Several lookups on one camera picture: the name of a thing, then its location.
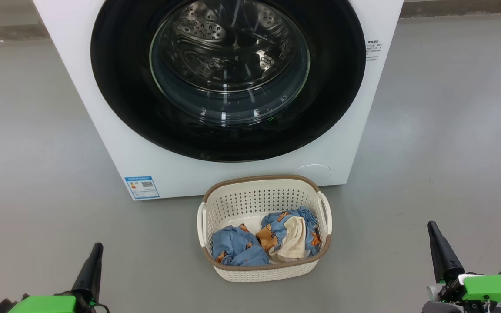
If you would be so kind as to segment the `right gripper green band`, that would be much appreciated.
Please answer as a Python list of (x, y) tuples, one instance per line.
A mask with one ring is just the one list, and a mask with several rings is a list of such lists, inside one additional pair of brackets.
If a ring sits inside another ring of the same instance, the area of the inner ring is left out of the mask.
[(465, 273), (453, 248), (435, 221), (428, 222), (435, 286), (428, 286), (424, 313), (501, 313), (501, 272)]

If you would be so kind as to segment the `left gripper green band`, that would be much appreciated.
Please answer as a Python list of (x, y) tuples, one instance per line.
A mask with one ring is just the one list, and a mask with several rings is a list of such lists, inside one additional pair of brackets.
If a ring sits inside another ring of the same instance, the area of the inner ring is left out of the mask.
[(72, 293), (53, 295), (24, 294), (21, 301), (6, 298), (0, 301), (0, 313), (97, 313), (98, 308), (109, 313), (99, 301), (103, 244), (95, 243), (82, 266)]

